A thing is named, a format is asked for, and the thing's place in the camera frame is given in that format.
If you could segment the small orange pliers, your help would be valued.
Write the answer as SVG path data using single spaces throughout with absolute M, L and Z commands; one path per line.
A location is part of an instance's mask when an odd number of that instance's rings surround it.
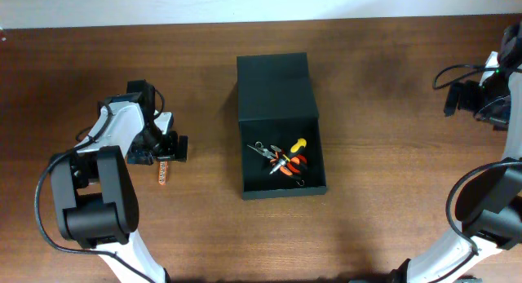
M 275 145 L 271 145 L 270 148 L 276 155 L 276 158 L 270 161 L 272 168 L 275 169 L 276 164 L 278 163 L 279 159 L 282 158 L 284 151 Z M 307 170 L 307 159 L 303 155 L 299 154 L 296 157 L 293 157 L 286 165 L 280 166 L 278 170 L 284 175 L 290 177 L 301 175 L 305 170 Z

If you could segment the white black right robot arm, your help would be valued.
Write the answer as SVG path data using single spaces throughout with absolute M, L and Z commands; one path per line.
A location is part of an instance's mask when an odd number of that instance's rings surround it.
M 521 243 L 521 25 L 504 30 L 501 47 L 482 65 L 444 86 L 444 114 L 472 114 L 507 132 L 501 161 L 479 166 L 461 177 L 445 203 L 449 230 L 426 252 L 406 259 L 388 282 L 463 282 L 480 261 Z

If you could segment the orange socket rail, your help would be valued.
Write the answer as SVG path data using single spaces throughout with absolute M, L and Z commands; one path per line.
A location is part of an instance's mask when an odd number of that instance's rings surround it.
M 160 161 L 159 168 L 158 168 L 158 183 L 161 186 L 166 185 L 167 178 L 168 178 L 168 162 Z

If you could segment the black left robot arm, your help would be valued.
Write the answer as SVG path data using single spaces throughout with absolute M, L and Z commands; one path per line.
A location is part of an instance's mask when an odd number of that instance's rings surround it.
M 38 181 L 51 180 L 60 235 L 76 249 L 70 254 L 96 255 L 121 282 L 168 282 L 139 234 L 139 203 L 127 169 L 155 162 L 185 162 L 188 137 L 173 130 L 173 115 L 156 106 L 162 94 L 145 80 L 130 81 L 126 93 L 97 105 L 98 120 L 77 136 L 77 145 L 54 155 Z

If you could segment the yellow black screwdriver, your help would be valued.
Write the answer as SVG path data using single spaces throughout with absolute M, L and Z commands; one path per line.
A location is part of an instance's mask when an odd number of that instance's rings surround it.
M 282 153 L 275 163 L 274 167 L 270 171 L 270 175 L 275 173 L 281 167 L 286 166 L 293 157 L 296 157 L 304 151 L 307 146 L 307 141 L 304 138 L 299 138 L 297 142 L 290 148 L 287 154 Z

